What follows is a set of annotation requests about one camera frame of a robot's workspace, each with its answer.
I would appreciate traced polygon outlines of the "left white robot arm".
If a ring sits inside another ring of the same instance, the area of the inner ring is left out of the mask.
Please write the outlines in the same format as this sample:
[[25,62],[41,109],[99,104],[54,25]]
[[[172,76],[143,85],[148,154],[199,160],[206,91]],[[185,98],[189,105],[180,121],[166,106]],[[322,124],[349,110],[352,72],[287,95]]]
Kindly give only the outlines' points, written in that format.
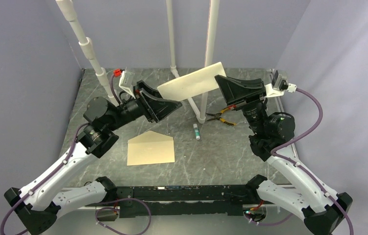
[[22,188],[8,189],[4,197],[25,226],[26,232],[39,235],[57,219],[90,204],[112,205],[117,187],[107,177],[70,191],[63,187],[80,171],[100,159],[116,143],[115,131],[140,117],[160,122],[181,107],[181,102],[164,99],[139,81],[133,97],[118,106],[104,97],[89,101],[86,122],[78,127],[68,150],[44,173]]

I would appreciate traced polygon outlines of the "tan paper envelope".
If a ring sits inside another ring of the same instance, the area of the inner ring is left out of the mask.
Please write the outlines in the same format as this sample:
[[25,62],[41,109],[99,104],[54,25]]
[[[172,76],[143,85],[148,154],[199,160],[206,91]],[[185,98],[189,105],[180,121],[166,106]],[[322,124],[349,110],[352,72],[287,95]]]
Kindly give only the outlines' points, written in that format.
[[147,131],[127,142],[127,165],[151,165],[175,162],[173,137]]

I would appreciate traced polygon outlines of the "white letter paper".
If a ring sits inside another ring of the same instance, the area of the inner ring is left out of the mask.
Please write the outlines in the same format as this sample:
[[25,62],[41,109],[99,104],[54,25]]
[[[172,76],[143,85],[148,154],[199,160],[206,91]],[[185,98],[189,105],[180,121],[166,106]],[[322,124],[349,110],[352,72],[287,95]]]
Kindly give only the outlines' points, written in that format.
[[183,101],[218,89],[219,86],[215,80],[216,75],[226,76],[221,62],[163,83],[157,87],[157,90],[164,99]]

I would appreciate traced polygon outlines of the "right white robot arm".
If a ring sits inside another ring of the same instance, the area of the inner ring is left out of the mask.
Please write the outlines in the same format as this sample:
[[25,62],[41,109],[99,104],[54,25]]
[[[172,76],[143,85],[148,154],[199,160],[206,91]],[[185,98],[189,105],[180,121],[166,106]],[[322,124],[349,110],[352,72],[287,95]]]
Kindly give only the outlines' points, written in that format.
[[346,221],[350,234],[354,233],[348,210],[353,202],[345,192],[339,193],[319,179],[295,154],[288,154],[288,148],[314,131],[321,123],[323,110],[314,100],[318,109],[317,121],[306,132],[296,136],[294,116],[285,112],[267,113],[270,98],[285,93],[304,93],[297,85],[289,83],[286,77],[276,72],[269,84],[261,79],[239,80],[216,75],[215,80],[227,106],[240,110],[247,120],[253,135],[249,137],[254,155],[274,167],[293,186],[286,189],[262,175],[253,177],[246,185],[246,197],[251,203],[261,200],[271,202],[291,215],[301,219],[306,228],[315,235],[330,235]]

